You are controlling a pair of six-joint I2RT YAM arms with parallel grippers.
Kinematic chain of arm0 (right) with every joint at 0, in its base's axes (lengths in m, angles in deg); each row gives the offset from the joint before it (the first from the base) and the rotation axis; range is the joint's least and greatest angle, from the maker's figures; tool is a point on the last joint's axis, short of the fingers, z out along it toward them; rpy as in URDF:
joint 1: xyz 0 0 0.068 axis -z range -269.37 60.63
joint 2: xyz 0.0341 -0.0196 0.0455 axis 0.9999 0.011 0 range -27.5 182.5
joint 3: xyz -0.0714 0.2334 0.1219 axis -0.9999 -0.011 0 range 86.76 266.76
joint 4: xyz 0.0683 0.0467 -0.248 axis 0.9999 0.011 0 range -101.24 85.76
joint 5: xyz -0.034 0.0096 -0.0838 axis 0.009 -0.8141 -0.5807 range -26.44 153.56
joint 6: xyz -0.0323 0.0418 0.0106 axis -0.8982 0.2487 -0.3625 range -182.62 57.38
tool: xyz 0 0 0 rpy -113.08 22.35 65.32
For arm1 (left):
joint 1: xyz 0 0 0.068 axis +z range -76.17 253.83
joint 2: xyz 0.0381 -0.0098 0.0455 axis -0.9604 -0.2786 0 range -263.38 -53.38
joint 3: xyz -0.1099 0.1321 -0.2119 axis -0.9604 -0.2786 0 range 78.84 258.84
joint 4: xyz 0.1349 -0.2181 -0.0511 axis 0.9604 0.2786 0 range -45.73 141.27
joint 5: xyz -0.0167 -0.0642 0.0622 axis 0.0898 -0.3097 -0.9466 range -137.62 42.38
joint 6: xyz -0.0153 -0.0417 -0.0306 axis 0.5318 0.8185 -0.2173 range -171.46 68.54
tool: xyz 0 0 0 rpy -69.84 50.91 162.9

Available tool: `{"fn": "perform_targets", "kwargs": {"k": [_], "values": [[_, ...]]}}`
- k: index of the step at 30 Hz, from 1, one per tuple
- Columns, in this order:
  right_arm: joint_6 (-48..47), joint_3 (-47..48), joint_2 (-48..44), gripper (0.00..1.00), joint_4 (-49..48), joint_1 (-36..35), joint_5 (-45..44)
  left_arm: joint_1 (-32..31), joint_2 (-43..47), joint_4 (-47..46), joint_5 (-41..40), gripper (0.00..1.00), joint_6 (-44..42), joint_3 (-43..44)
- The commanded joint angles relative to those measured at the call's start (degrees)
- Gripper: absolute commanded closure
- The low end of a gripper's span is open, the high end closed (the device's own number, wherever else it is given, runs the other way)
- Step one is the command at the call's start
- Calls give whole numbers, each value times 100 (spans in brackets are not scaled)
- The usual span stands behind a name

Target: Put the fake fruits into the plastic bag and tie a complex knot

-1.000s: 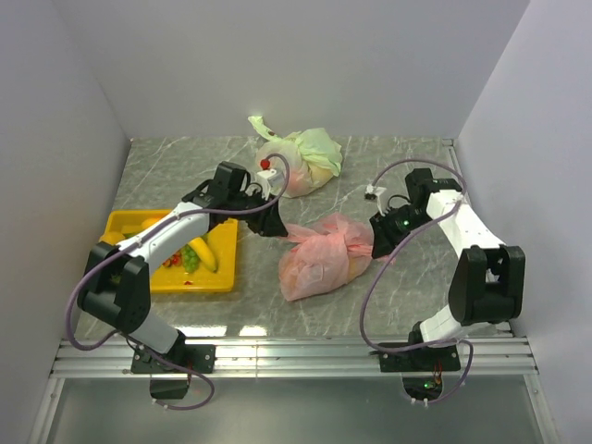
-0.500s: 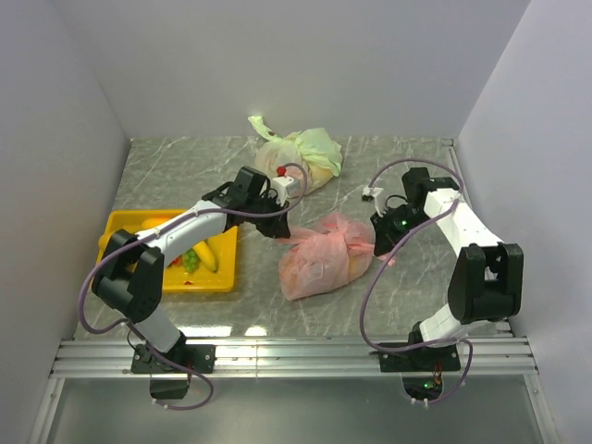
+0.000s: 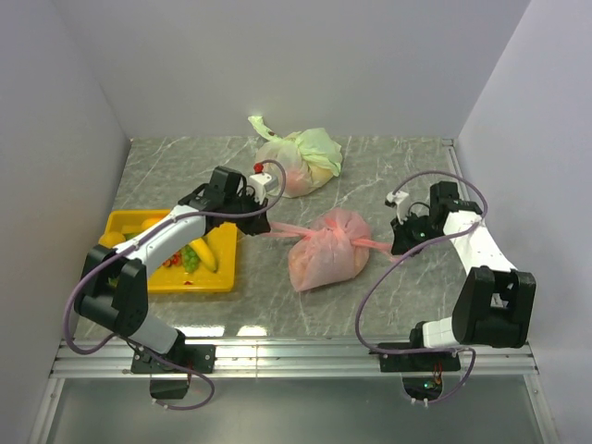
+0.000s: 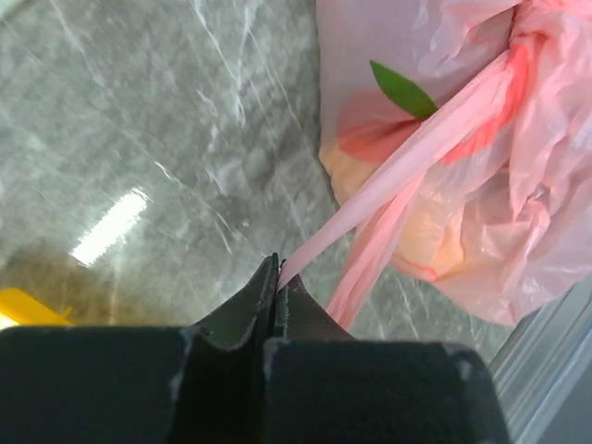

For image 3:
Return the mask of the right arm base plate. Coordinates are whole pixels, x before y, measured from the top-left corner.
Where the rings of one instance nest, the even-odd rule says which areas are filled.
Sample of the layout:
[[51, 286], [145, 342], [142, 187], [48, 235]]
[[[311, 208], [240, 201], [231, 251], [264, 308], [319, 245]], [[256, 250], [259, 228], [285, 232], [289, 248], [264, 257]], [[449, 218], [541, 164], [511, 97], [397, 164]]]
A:
[[460, 358], [450, 351], [421, 351], [414, 353], [377, 353], [381, 373], [433, 373], [461, 370]]

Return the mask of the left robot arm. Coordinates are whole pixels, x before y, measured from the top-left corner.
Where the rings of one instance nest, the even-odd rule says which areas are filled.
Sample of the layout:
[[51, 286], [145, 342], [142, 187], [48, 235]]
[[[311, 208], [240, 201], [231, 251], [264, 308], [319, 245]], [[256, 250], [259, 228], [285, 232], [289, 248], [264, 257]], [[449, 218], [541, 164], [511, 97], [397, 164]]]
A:
[[81, 355], [90, 353], [75, 345], [70, 332], [70, 316], [77, 313], [106, 328], [111, 336], [143, 348], [164, 371], [186, 366], [185, 335], [149, 313], [148, 280], [182, 247], [227, 222], [246, 235], [269, 232], [266, 212], [274, 204], [267, 195], [280, 190], [285, 177], [266, 172], [263, 163], [253, 169], [246, 177], [218, 166], [208, 182], [180, 199], [153, 226], [114, 247], [93, 247], [63, 314], [69, 348]]

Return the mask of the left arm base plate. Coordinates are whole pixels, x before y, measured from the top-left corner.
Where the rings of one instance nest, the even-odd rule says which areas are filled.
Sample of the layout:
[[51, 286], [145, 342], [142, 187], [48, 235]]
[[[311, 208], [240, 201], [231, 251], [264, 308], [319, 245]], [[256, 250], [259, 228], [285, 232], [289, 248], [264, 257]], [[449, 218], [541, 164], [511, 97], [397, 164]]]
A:
[[185, 373], [187, 369], [202, 374], [212, 374], [216, 359], [216, 346], [213, 344], [185, 344], [174, 347], [169, 353], [159, 355], [161, 360], [155, 359], [146, 349], [134, 352], [130, 371], [139, 375], [160, 375]]

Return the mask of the pink plastic bag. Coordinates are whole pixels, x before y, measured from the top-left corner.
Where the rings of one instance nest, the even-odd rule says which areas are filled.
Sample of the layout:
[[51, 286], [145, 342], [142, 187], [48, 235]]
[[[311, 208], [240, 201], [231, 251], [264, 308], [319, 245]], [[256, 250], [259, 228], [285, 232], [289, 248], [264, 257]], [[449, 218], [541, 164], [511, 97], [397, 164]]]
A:
[[334, 208], [310, 227], [272, 222], [273, 238], [296, 238], [288, 253], [290, 283], [298, 291], [314, 290], [356, 278], [365, 268], [371, 251], [391, 261], [391, 245], [372, 238], [372, 229], [354, 211]]

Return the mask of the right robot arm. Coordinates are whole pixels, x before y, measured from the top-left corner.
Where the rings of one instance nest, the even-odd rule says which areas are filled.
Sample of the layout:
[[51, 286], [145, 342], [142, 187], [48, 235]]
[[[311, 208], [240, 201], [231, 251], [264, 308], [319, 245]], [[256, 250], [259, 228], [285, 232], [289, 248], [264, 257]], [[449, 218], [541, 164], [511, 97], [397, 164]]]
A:
[[466, 201], [451, 181], [430, 187], [428, 213], [412, 211], [405, 191], [388, 194], [386, 205], [396, 209], [391, 221], [393, 255], [444, 237], [458, 254], [466, 279], [452, 315], [438, 321], [422, 321], [410, 333], [407, 357], [411, 365], [427, 369], [439, 356], [439, 348], [484, 345], [521, 348], [526, 343], [536, 293], [533, 274], [518, 270], [501, 252], [485, 224], [483, 210]]

